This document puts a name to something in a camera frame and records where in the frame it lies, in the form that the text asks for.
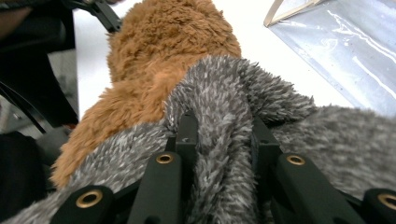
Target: faux fur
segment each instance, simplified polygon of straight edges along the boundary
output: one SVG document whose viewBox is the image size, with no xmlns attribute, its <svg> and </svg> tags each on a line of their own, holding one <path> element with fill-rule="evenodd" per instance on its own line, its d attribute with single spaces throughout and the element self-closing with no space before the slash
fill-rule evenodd
<svg viewBox="0 0 396 224">
<path fill-rule="evenodd" d="M 339 189 L 360 197 L 369 188 L 396 186 L 396 119 L 338 106 L 315 107 L 282 81 L 247 60 L 210 57 L 192 67 L 170 94 L 165 117 L 117 133 L 90 154 L 63 189 L 6 223 L 49 223 L 71 192 L 105 185 L 115 192 L 144 173 L 163 151 L 181 115 L 199 123 L 198 161 L 186 223 L 258 223 L 250 165 L 253 114 L 285 152 L 311 158 Z"/>
<path fill-rule="evenodd" d="M 163 101 L 191 65 L 206 55 L 241 54 L 232 27 L 210 0 L 145 0 L 109 42 L 112 88 L 62 147 L 52 176 L 59 188 L 109 136 L 163 118 Z"/>
</svg>

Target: gray plush fur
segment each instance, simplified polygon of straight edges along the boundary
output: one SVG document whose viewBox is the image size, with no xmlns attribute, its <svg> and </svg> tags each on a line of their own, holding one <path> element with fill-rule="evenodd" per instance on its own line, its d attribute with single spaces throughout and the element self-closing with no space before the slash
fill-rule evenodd
<svg viewBox="0 0 396 224">
<path fill-rule="evenodd" d="M 368 111 L 325 106 L 247 60 L 209 57 L 192 67 L 166 102 L 165 118 L 107 139 L 64 188 L 6 223 L 49 223 L 75 190 L 105 185 L 115 192 L 144 173 L 148 158 L 164 150 L 181 115 L 199 123 L 198 162 L 187 223 L 258 223 L 251 171 L 253 114 L 272 127 L 285 152 L 311 158 L 339 189 L 361 197 L 369 188 L 394 188 L 395 119 Z"/>
</svg>

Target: brown stuffed animal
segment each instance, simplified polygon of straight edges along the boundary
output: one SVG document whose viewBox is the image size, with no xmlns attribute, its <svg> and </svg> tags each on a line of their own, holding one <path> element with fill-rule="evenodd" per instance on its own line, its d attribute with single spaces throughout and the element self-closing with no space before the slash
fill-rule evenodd
<svg viewBox="0 0 396 224">
<path fill-rule="evenodd" d="M 210 0 L 145 0 L 109 38 L 113 87 L 87 110 L 52 181 L 65 186 L 85 157 L 109 136 L 163 118 L 163 102 L 187 69 L 206 55 L 241 56 L 231 25 Z"/>
</svg>

